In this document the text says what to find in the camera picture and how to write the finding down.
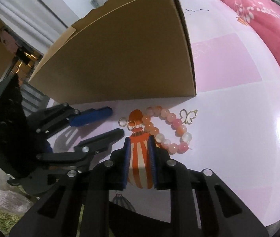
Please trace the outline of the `gold butterfly pendant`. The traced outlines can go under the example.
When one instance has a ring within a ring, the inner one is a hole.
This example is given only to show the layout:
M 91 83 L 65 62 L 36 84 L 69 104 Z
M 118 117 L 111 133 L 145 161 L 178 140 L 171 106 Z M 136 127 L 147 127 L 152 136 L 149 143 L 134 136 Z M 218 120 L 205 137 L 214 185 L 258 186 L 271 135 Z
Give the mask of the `gold butterfly pendant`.
M 180 120 L 184 125 L 191 125 L 193 120 L 196 118 L 198 110 L 187 111 L 186 109 L 182 109 L 180 111 Z

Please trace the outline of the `brown cardboard box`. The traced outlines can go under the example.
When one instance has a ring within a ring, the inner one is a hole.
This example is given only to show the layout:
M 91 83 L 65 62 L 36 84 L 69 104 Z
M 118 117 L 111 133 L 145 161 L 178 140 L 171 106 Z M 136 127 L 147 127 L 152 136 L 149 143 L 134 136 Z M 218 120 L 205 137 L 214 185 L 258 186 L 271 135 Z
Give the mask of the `brown cardboard box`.
M 179 0 L 108 0 L 54 42 L 30 84 L 70 104 L 196 96 Z

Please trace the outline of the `white curtain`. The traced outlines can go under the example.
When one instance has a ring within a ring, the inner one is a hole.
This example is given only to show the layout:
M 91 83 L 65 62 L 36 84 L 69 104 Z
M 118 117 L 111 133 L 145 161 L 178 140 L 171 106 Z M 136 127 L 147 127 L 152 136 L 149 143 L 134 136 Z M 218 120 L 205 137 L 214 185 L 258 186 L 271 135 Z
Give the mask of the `white curtain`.
M 44 55 L 68 27 L 92 9 L 91 0 L 0 0 L 0 20 Z

